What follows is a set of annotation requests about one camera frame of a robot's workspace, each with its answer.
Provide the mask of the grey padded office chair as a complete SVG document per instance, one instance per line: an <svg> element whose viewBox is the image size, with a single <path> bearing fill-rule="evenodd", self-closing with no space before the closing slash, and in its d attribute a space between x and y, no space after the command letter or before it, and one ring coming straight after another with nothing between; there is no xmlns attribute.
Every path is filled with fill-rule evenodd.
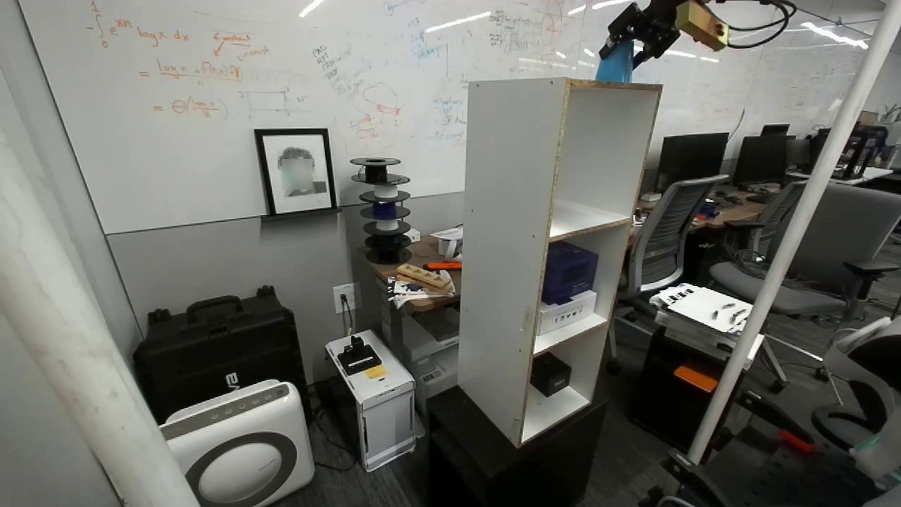
<svg viewBox="0 0 901 507"><path fill-rule="evenodd" d="M766 253L735 251L733 262L714 264L712 286L741 301L753 303L763 287L771 261L784 244L788 214L768 243ZM876 254L901 221L901 195L866 187L829 184L788 267L768 314L788 318L841 317L847 322L860 314L869 287L895 264L876 262ZM764 353L775 379L770 391L778 394L788 379L775 357L768 334Z"/></svg>

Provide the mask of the black framed picture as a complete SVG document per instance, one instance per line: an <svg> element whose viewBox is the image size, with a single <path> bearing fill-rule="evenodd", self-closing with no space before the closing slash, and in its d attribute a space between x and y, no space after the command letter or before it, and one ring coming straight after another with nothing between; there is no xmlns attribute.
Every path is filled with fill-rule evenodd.
<svg viewBox="0 0 901 507"><path fill-rule="evenodd" d="M253 133L267 218L338 210L328 129L256 129Z"/></svg>

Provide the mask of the black low cabinet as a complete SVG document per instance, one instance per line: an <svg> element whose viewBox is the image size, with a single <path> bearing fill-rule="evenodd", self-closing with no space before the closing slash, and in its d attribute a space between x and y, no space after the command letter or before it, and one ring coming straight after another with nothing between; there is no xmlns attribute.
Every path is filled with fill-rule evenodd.
<svg viewBox="0 0 901 507"><path fill-rule="evenodd" d="M575 507L585 496L606 401L521 447L460 388L427 408L428 507Z"/></svg>

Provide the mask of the small black box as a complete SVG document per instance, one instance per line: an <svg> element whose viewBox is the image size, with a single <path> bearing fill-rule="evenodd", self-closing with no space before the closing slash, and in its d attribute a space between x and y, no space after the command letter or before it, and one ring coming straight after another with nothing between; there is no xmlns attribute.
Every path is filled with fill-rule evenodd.
<svg viewBox="0 0 901 507"><path fill-rule="evenodd" d="M540 394L550 397L569 386L572 367L554 356L544 353L532 359L529 382Z"/></svg>

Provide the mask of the black crate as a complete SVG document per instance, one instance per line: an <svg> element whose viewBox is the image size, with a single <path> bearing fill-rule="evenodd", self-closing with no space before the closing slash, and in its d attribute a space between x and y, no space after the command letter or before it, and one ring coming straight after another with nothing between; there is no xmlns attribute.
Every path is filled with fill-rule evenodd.
<svg viewBox="0 0 901 507"><path fill-rule="evenodd" d="M627 411L628 420L688 452L721 381L733 347L653 333Z"/></svg>

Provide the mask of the blue box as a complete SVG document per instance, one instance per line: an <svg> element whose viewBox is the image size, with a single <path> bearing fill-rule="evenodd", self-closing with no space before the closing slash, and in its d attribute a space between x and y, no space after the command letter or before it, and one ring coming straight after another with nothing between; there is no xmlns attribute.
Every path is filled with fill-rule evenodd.
<svg viewBox="0 0 901 507"><path fill-rule="evenodd" d="M541 301L545 304L561 304L580 293L592 291L596 269L598 254L594 251L565 242L550 243Z"/></svg>

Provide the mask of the black device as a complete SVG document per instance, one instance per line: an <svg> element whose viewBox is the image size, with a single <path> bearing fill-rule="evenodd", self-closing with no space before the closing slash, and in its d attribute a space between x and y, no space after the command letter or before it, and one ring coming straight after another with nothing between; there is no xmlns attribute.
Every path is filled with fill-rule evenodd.
<svg viewBox="0 0 901 507"><path fill-rule="evenodd" d="M336 358L346 376L356 375L356 373L382 365L379 354L374 352L373 347L366 343L361 336L350 336L344 349L336 354Z"/></svg>

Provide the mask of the stack of filament spools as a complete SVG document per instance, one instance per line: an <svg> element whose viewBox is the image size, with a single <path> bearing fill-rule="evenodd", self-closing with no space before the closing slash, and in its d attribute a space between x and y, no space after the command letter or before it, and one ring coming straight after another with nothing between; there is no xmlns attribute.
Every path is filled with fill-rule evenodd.
<svg viewBox="0 0 901 507"><path fill-rule="evenodd" d="M410 209L406 208L405 202L410 199L410 193L401 187L409 183L410 178L391 170L401 161L399 158L370 156L351 158L350 163L358 167L351 179L370 187L358 196L366 204L360 215L367 219L363 227L367 235L365 246L369 250L367 260L383 265L408 262L412 256L409 251L412 238L408 235L412 227L408 222Z"/></svg>

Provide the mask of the white open cabinet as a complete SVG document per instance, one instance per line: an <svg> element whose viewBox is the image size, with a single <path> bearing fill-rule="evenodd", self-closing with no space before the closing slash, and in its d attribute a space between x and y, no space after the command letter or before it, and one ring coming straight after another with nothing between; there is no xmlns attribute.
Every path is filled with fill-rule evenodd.
<svg viewBox="0 0 901 507"><path fill-rule="evenodd" d="M459 385L512 445L595 397L663 84L570 77L469 84ZM598 254L594 314L538 335L550 243ZM545 397L544 353L572 367Z"/></svg>

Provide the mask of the white pole stand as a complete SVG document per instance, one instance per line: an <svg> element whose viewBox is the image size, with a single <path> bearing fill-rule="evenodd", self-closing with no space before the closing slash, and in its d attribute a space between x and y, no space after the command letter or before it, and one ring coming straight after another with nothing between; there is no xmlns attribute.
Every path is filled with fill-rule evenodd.
<svg viewBox="0 0 901 507"><path fill-rule="evenodd" d="M0 308L127 507L199 507L2 130Z"/></svg>
<svg viewBox="0 0 901 507"><path fill-rule="evenodd" d="M797 208L784 230L782 242L776 251L762 288L754 299L749 318L735 344L729 362L725 366L721 381L712 395L700 427L696 431L687 458L692 464L698 465L707 451L717 423L721 420L727 402L739 382L739 375L743 371L744 363L752 350L757 334L762 330L789 266L830 182L834 165L839 160L840 152L847 138L852 134L859 113L862 112L899 31L901 31L901 0L888 0L884 13L870 39L864 61L838 110L831 133L825 141L824 151L815 163L813 173L807 183L807 189L802 193Z"/></svg>

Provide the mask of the white flat box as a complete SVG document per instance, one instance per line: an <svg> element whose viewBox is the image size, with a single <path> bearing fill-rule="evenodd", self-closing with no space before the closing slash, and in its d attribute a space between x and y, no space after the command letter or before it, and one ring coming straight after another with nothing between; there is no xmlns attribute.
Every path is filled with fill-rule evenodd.
<svg viewBox="0 0 901 507"><path fill-rule="evenodd" d="M544 303L538 305L538 335L559 330L564 325L585 320L594 314L598 295L593 291L585 291L561 303Z"/></svg>

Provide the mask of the long wooden desk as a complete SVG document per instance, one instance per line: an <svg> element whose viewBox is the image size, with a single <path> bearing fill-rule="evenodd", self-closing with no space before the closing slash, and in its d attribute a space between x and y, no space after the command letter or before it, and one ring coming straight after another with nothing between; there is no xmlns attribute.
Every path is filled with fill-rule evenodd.
<svg viewBox="0 0 901 507"><path fill-rule="evenodd" d="M662 196L657 200L651 200L649 196L650 194L640 196L636 204L636 208L640 209L643 215L650 215L650 212L663 200ZM711 199L711 202L717 204L721 201L724 205L719 206L717 204L718 214L713 218L701 219L700 215L698 215L697 218L693 219L691 227L688 229L689 234L693 234L702 229L717 231L725 227L725 222L730 220L743 221L756 219L757 216L763 213L766 204L749 200L750 196L752 196L752 192L740 192L740 190L736 189L725 190L724 196L721 196L721 198L717 198L717 192L709 192L708 198ZM637 238L640 228L641 225L639 225L638 222L634 222L630 231L630 240Z"/></svg>

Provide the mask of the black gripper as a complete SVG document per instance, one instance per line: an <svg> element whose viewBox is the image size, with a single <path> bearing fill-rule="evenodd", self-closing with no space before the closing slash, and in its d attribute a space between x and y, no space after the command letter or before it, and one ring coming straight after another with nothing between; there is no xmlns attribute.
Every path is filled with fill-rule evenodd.
<svg viewBox="0 0 901 507"><path fill-rule="evenodd" d="M599 51L602 61L607 60L622 42L634 39L641 43L640 51L633 57L633 70L645 61L659 58L667 49L667 43L679 39L676 28L676 14L682 0L650 0L640 9L637 3L630 3L608 25L608 38Z"/></svg>

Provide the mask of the black hard case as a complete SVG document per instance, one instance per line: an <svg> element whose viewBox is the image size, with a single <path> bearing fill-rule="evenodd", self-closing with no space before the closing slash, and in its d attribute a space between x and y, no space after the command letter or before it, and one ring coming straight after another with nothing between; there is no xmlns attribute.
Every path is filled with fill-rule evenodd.
<svg viewBox="0 0 901 507"><path fill-rule="evenodd" d="M273 286L245 299L197 301L178 314L155 309L133 367L158 424L183 408L268 380L293 383L306 420L312 418L295 314Z"/></svg>

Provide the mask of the blue cup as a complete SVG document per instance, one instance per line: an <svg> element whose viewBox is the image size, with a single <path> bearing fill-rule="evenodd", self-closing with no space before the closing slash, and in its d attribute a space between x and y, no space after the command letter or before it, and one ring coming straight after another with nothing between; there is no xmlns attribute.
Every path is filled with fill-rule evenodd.
<svg viewBox="0 0 901 507"><path fill-rule="evenodd" d="M595 81L630 84L633 82L634 40L608 39L599 51L601 61Z"/></svg>

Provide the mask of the wooden block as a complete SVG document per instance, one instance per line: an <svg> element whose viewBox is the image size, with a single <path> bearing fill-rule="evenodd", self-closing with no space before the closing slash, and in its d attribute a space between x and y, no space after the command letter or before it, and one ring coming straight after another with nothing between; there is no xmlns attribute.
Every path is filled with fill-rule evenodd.
<svg viewBox="0 0 901 507"><path fill-rule="evenodd" d="M455 292L455 285L450 275L442 272L432 272L409 263L400 264L396 267L396 278L422 287L428 292L445 294Z"/></svg>

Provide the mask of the heap of papers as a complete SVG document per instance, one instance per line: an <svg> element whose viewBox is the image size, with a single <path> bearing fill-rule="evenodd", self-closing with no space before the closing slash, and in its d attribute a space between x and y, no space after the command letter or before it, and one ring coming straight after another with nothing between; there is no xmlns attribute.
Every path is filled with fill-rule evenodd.
<svg viewBox="0 0 901 507"><path fill-rule="evenodd" d="M409 282L409 280L389 277L387 278L386 296L387 301L399 309L411 301L431 301L442 295L429 291L425 286Z"/></svg>

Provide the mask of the grey mesh office chair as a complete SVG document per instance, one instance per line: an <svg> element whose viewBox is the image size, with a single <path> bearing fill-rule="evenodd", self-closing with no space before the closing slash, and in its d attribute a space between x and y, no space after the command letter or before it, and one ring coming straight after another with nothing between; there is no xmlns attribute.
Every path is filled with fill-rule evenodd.
<svg viewBox="0 0 901 507"><path fill-rule="evenodd" d="M637 308L649 311L650 304L642 302L641 295L678 282L684 273L686 238L695 216L714 188L728 179L720 174L675 182L657 200L631 237L611 320Z"/></svg>

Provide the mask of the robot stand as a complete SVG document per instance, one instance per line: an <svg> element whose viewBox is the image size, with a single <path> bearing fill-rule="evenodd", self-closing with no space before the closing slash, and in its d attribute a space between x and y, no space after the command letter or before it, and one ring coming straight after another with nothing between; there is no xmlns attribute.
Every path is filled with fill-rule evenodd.
<svg viewBox="0 0 901 507"><path fill-rule="evenodd" d="M852 403L844 405L825 388L791 385L775 396L746 389L734 404L752 417L719 437L714 455L698 464L702 480L680 484L686 471L670 462L680 453L672 449L662 467L678 491L650 489L641 507L901 507L901 466L878 487L849 454L888 420L881 396L862 383L850 387Z"/></svg>

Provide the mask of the whiteboard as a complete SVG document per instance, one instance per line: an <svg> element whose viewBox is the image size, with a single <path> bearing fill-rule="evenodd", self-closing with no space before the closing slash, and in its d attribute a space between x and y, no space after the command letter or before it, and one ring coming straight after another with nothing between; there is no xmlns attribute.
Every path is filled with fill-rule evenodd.
<svg viewBox="0 0 901 507"><path fill-rule="evenodd" d="M399 158L408 191L465 190L469 84L595 80L608 25L649 0L0 0L0 71L49 91L105 235L260 218L256 129L326 128L338 206L351 158ZM632 83L664 87L668 134L831 124L881 19L863 27L795 0L711 2L712 51L682 35Z"/></svg>

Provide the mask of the stack of white boxes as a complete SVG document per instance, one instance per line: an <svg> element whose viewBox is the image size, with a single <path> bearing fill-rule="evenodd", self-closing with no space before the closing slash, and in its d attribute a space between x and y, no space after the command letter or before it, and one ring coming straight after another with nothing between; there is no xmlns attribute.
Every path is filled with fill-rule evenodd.
<svg viewBox="0 0 901 507"><path fill-rule="evenodd" d="M403 318L403 363L415 379L415 403L426 416L434 396L458 385L460 312L454 307Z"/></svg>

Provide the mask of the white computer case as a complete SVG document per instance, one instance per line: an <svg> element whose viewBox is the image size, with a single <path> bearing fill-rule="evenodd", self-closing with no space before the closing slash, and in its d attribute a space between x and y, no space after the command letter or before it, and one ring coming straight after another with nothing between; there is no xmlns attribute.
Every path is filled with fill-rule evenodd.
<svg viewBox="0 0 901 507"><path fill-rule="evenodd" d="M344 375L336 354L344 349L350 336L338 338L325 346L337 373L327 392L337 404L341 431L361 468L374 472L415 449L415 381L373 331L352 336L361 336L370 344L389 373L382 381L370 380L364 372Z"/></svg>

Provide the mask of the white air purifier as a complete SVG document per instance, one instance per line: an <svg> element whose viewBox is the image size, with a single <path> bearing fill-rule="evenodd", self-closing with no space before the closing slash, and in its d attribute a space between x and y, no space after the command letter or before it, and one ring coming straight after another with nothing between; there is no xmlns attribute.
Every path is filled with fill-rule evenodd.
<svg viewBox="0 0 901 507"><path fill-rule="evenodd" d="M315 477L293 383L267 380L183 408L160 430L200 507L268 507Z"/></svg>

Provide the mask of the row of monitors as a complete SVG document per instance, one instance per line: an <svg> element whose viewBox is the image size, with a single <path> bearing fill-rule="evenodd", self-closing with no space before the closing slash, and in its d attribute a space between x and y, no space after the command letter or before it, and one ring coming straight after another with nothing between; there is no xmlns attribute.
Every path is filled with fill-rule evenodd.
<svg viewBox="0 0 901 507"><path fill-rule="evenodd" d="M663 193L675 182L721 174L729 175L737 187L782 182L789 171L808 170L814 161L814 139L791 135L788 128L788 124L764 125L758 135L742 138L730 171L724 169L727 132L667 136L649 190Z"/></svg>

